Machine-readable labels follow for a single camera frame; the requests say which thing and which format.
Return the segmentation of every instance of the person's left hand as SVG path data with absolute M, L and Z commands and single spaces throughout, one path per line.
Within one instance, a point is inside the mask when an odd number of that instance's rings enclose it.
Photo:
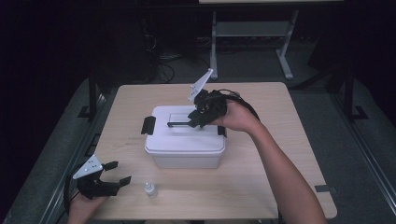
M 107 199 L 108 197 L 88 199 L 81 193 L 78 193 L 70 202 L 69 219 L 67 223 L 86 223 L 93 216 L 96 209 Z

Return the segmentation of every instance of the metal stand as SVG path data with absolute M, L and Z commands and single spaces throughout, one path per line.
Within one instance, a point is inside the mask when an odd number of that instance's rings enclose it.
M 329 69 L 318 73 L 314 77 L 311 77 L 296 86 L 289 87 L 289 90 L 302 90 L 327 76 L 331 76 L 330 80 L 326 85 L 326 91 L 328 93 L 337 93 L 340 91 L 341 87 L 345 85 L 344 113 L 349 121 L 353 122 L 355 119 L 368 119 L 366 113 L 359 105 L 355 106 L 358 114 L 353 114 L 352 109 L 354 75 L 353 69 L 351 68 L 351 64 L 349 62 L 336 63 Z
M 276 55 L 282 66 L 285 78 L 293 79 L 293 74 L 290 71 L 285 56 L 298 13 L 298 10 L 294 10 L 289 21 L 217 21 L 216 11 L 214 11 L 212 20 L 212 50 L 210 52 L 210 67 L 213 69 L 213 73 L 210 78 L 212 80 L 219 78 L 216 58 L 217 36 L 284 36 L 285 42 L 281 49 L 276 50 Z
M 88 121 L 92 121 L 96 114 L 96 84 L 93 71 L 89 73 L 88 86 L 90 92 L 90 106 L 83 106 L 78 114 L 78 118 L 88 118 Z

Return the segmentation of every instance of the forearm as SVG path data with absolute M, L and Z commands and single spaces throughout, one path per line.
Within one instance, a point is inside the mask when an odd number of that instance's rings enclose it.
M 82 217 L 78 212 L 70 212 L 67 224 L 85 224 L 88 222 L 88 220 L 88 218 L 86 218 L 85 216 Z
M 327 223 L 305 179 L 262 124 L 248 132 L 267 173 L 279 210 L 288 223 Z

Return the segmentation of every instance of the white plastic container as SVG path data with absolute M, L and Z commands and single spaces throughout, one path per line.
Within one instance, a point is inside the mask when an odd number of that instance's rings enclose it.
M 168 122 L 188 122 L 193 105 L 157 106 L 154 131 L 148 135 L 145 150 L 159 168 L 217 168 L 225 148 L 225 136 L 216 125 L 192 128 L 168 127 Z

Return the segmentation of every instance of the black latch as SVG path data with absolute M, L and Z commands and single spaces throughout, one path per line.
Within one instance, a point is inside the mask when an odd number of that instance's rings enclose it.
M 224 135 L 224 137 L 227 137 L 226 129 L 223 126 L 218 126 L 218 135 Z
M 142 127 L 142 134 L 152 135 L 154 133 L 154 126 L 155 126 L 155 117 L 149 116 L 145 118 Z

